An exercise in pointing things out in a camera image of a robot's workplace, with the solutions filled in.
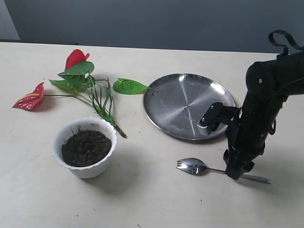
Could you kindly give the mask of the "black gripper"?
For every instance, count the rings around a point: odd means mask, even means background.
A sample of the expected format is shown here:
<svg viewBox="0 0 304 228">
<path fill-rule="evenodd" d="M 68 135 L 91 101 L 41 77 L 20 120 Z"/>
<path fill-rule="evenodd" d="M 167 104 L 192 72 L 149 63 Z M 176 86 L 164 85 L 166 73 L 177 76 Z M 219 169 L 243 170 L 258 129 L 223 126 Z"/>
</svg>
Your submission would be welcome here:
<svg viewBox="0 0 304 228">
<path fill-rule="evenodd" d="M 246 94 L 236 125 L 228 132 L 228 149 L 223 155 L 230 178 L 237 180 L 253 169 L 253 160 L 264 153 L 266 137 L 275 132 L 274 122 L 285 101 L 285 95 L 260 99 Z"/>
</svg>

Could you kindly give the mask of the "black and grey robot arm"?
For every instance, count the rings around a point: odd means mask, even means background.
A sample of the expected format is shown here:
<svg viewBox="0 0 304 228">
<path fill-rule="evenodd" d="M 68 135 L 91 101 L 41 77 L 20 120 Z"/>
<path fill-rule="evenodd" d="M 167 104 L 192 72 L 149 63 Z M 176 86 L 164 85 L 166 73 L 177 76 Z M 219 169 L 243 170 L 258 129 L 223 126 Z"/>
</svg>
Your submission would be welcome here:
<svg viewBox="0 0 304 228">
<path fill-rule="evenodd" d="M 223 155 L 225 173 L 237 180 L 262 155 L 265 141 L 275 132 L 275 119 L 291 95 L 304 93 L 304 54 L 255 62 L 246 73 L 247 93 L 227 133 L 228 149 Z"/>
</svg>

